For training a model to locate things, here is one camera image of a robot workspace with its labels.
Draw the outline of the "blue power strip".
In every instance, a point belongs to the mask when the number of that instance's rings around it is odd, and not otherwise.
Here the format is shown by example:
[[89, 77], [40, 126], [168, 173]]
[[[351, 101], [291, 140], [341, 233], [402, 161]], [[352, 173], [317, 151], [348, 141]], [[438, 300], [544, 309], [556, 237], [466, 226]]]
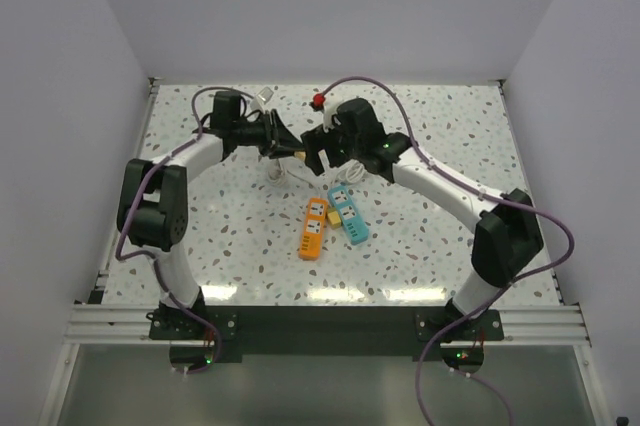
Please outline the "blue power strip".
[[329, 189], [328, 200], [337, 211], [350, 243], [364, 243], [369, 238], [369, 229], [347, 188], [339, 185]]

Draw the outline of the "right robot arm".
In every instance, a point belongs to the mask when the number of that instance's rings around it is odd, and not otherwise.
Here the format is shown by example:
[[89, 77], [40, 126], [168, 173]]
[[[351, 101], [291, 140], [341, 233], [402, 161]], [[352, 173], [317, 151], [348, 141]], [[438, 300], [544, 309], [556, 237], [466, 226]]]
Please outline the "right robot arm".
[[428, 156], [412, 133], [388, 133], [365, 99], [310, 102], [321, 125], [302, 134], [305, 163], [315, 174], [355, 160], [373, 175], [420, 194], [446, 210], [473, 235], [471, 273], [446, 303], [435, 328], [459, 339], [481, 326], [489, 300], [508, 287], [542, 250], [544, 242], [530, 196], [520, 189], [485, 188]]

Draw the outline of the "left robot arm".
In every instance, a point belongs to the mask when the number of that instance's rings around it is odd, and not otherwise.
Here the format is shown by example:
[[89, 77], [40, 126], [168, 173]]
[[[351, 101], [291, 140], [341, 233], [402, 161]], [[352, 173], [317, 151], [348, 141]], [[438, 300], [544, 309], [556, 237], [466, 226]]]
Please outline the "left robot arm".
[[222, 163], [239, 147], [280, 159], [303, 150], [276, 110], [265, 106], [273, 91], [255, 95], [210, 86], [191, 99], [196, 127], [185, 143], [151, 160], [132, 159], [125, 168], [116, 225], [115, 258], [147, 258], [160, 287], [160, 303], [176, 309], [173, 328], [185, 338], [200, 336], [207, 314], [195, 305], [201, 288], [188, 264], [183, 238], [188, 229], [189, 183]]

